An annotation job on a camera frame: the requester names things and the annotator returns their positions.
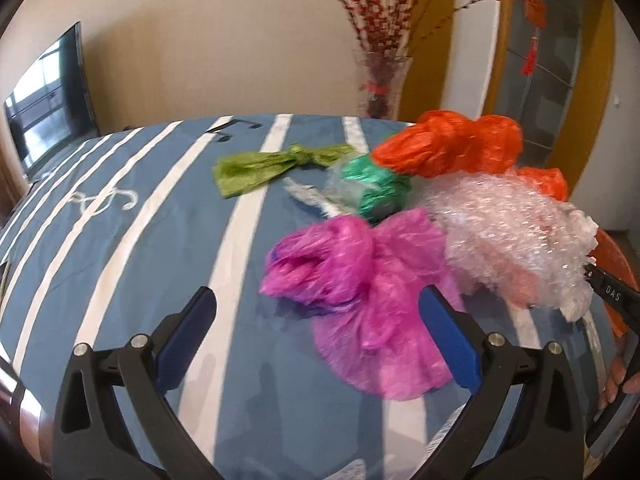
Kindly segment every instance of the orange plastic bag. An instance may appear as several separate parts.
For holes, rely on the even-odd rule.
[[[457,112],[433,110],[380,144],[371,156],[396,173],[433,178],[455,171],[504,173],[521,151],[522,130],[508,117],[472,121]]]
[[[476,121],[478,135],[482,138],[479,163],[468,173],[501,174],[518,160],[522,153],[522,128],[511,118],[485,115]]]
[[[569,197],[569,188],[566,180],[562,176],[562,171],[558,170],[558,168],[549,170],[520,168],[516,173],[544,195],[552,196],[560,202],[564,202]]]
[[[374,162],[395,173],[432,178],[461,165],[476,138],[473,121],[462,114],[434,110],[420,122],[389,137],[372,153]]]

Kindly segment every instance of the television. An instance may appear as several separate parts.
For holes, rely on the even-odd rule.
[[[55,168],[78,144],[99,135],[84,76],[80,23],[24,73],[4,111],[31,181]]]

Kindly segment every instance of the bubble wrap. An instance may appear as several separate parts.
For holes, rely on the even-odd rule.
[[[572,204],[514,175],[466,173],[433,179],[420,202],[447,231],[463,292],[480,282],[520,306],[559,308],[567,321],[588,311],[583,265],[598,226]]]

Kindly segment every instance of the human hand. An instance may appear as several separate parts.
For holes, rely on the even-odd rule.
[[[604,391],[600,394],[598,407],[603,410],[608,404],[612,403],[618,394],[620,384],[625,380],[626,365],[622,360],[622,354],[625,351],[626,334],[623,335],[616,343],[617,355],[609,368],[609,376]],[[631,377],[622,387],[622,391],[626,394],[640,394],[640,372]]]

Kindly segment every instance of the vase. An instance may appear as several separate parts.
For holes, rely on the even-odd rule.
[[[360,83],[360,114],[373,119],[395,119],[398,100],[411,58],[356,51]]]

